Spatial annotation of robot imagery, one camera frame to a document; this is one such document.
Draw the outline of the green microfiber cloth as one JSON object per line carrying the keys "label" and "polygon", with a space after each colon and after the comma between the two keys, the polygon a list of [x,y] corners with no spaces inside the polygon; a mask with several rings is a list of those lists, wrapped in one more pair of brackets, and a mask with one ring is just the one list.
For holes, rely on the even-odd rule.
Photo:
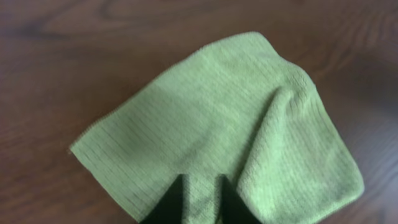
{"label": "green microfiber cloth", "polygon": [[257,32],[169,68],[71,151],[139,222],[179,174],[184,223],[220,221],[222,175],[262,223],[317,223],[364,190],[311,78]]}

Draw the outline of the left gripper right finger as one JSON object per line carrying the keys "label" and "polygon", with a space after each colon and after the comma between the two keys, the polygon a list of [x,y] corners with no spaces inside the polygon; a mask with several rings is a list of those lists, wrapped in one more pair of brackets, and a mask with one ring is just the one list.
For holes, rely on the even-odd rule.
{"label": "left gripper right finger", "polygon": [[221,175],[220,213],[223,224],[261,224],[246,206],[227,176]]}

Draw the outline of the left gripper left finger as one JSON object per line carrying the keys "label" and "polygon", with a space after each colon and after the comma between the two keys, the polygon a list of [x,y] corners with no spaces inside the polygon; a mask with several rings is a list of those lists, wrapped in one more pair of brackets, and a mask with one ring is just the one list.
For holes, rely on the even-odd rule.
{"label": "left gripper left finger", "polygon": [[148,216],[140,224],[182,224],[184,174],[179,174]]}

